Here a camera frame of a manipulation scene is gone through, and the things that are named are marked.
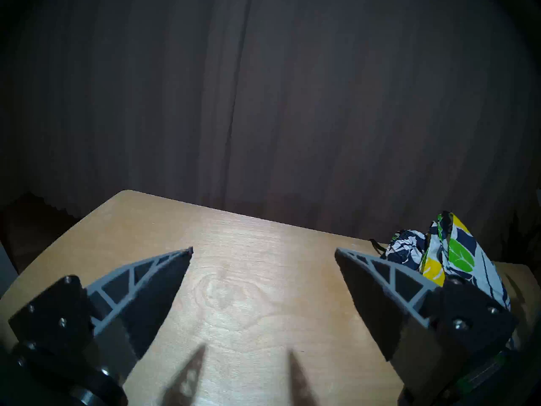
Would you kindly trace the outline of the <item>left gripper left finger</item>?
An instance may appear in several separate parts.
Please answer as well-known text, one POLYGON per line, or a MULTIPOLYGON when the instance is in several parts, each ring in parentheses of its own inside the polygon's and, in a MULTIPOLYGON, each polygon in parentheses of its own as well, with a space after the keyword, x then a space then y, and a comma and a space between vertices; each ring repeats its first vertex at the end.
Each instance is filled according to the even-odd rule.
POLYGON ((189 246, 121 266, 86 287, 93 339, 141 359, 165 321, 189 268, 189 246))

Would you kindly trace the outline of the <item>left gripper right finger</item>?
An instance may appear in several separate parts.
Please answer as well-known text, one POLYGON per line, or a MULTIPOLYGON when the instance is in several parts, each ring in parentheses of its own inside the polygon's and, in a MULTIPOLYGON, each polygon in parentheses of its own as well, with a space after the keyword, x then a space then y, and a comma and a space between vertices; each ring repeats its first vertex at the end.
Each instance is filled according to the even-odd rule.
POLYGON ((402 264, 342 247, 335 250, 335 261, 386 361, 392 360, 409 322, 422 331, 429 328, 429 317, 421 309, 437 284, 402 264))

